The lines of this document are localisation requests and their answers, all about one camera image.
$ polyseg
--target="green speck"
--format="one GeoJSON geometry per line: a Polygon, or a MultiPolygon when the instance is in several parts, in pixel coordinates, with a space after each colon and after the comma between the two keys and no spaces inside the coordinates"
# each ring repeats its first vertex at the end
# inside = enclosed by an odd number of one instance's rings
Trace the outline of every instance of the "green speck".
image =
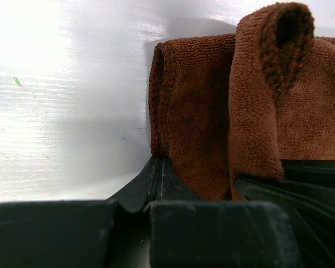
{"type": "Polygon", "coordinates": [[[22,87],[21,82],[15,76],[13,76],[13,80],[19,87],[22,87]]]}

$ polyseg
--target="white wooden tabletop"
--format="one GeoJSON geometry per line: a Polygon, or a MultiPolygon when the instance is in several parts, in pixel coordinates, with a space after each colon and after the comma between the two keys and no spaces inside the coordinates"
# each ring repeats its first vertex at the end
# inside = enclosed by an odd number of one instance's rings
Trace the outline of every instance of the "white wooden tabletop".
{"type": "MultiPolygon", "coordinates": [[[[0,0],[0,202],[114,194],[150,157],[154,46],[274,2],[0,0]]],[[[300,2],[335,37],[335,0],[300,2]]]]}

